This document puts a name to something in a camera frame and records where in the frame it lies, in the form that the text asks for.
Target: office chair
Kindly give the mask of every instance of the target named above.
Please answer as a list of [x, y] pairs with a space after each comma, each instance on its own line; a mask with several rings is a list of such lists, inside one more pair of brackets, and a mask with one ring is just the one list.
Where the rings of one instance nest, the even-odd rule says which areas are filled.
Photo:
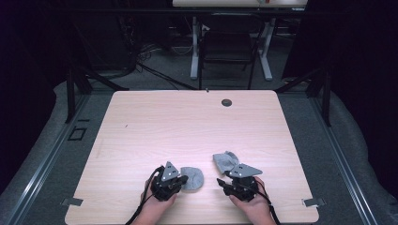
[[248, 83], [248, 90], [251, 89], [259, 39], [265, 28], [261, 17], [243, 13], [215, 13], [198, 18], [198, 22], [202, 32], [199, 35], [199, 90], [202, 89], [204, 63], [243, 65], [242, 70], [252, 64]]

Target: hand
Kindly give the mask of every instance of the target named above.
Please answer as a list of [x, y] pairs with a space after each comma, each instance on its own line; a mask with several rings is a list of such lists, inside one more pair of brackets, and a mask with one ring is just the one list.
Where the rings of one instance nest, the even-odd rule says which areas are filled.
[[154, 196], [152, 196], [152, 190], [150, 189], [150, 184], [149, 188], [146, 193], [146, 198], [149, 198], [141, 211], [141, 213], [138, 215], [138, 217], [131, 223], [134, 225], [151, 225], [151, 224], [156, 224], [159, 219], [161, 219], [161, 216], [164, 214], [164, 212], [170, 208], [173, 203], [176, 200], [176, 194], [174, 194], [168, 201], [161, 202], [158, 199], [156, 199]]
[[[258, 184], [258, 190], [261, 193], [266, 194], [263, 188], [264, 182], [257, 176], [255, 176], [254, 179], [261, 184]], [[246, 214], [246, 217], [248, 217], [253, 225], [275, 224], [275, 221], [272, 219], [271, 213], [269, 212], [268, 202], [263, 196], [256, 194], [254, 199], [249, 202], [243, 202], [234, 195], [230, 195], [229, 199]]]

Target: white desk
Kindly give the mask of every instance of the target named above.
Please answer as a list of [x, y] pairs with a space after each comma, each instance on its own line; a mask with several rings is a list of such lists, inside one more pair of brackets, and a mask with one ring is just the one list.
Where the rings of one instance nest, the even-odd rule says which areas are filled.
[[[222, 100], [232, 100], [230, 107]], [[68, 224], [124, 224], [135, 212], [145, 180], [170, 160], [205, 176], [197, 191], [180, 191], [160, 224], [247, 224], [216, 178], [213, 154], [231, 151], [263, 171], [282, 223], [318, 220], [301, 199], [312, 194], [276, 94], [272, 91], [116, 92], [71, 205]]]
[[[173, 0], [174, 7], [181, 8], [305, 8], [307, 0], [269, 0], [268, 3], [260, 3], [260, 0]], [[269, 43], [272, 39], [275, 20], [272, 19], [267, 22], [265, 29], [266, 40], [264, 42], [263, 50], [259, 51], [260, 62], [263, 68], [264, 77], [266, 81], [272, 81], [272, 75], [267, 60], [267, 53]], [[198, 24], [193, 18], [192, 23], [192, 63], [191, 63], [191, 79], [197, 79], [197, 69], [199, 64], [197, 39], [198, 39]]]

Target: gray cloth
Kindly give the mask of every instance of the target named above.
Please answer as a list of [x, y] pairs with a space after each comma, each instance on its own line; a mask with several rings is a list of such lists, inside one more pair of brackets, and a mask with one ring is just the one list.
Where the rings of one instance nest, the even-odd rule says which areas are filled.
[[186, 189], [186, 190], [199, 189], [205, 181], [202, 171], [198, 168], [182, 167], [181, 175], [188, 176], [187, 183], [182, 186], [182, 189]]
[[216, 162], [220, 173], [225, 173], [225, 171], [231, 171], [235, 166], [239, 164], [239, 159], [232, 153], [225, 151], [222, 154], [214, 154], [213, 160]]

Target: desk leg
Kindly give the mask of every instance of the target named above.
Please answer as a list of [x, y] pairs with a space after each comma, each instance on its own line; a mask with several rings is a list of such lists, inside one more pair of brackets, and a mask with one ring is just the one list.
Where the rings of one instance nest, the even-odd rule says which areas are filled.
[[267, 60], [267, 53], [269, 49], [269, 43], [271, 42], [272, 39], [272, 34], [273, 30], [275, 27], [275, 19], [271, 19], [270, 22], [267, 22], [266, 24], [266, 40], [264, 41], [264, 48], [263, 50], [260, 50], [258, 53], [260, 54], [260, 62], [261, 66], [263, 68], [264, 72], [264, 77], [266, 78], [266, 81], [272, 81], [272, 74], [271, 70], [269, 68], [269, 63]]
[[192, 20], [192, 63], [191, 63], [191, 79], [198, 78], [199, 55], [198, 55], [198, 23], [196, 17]]

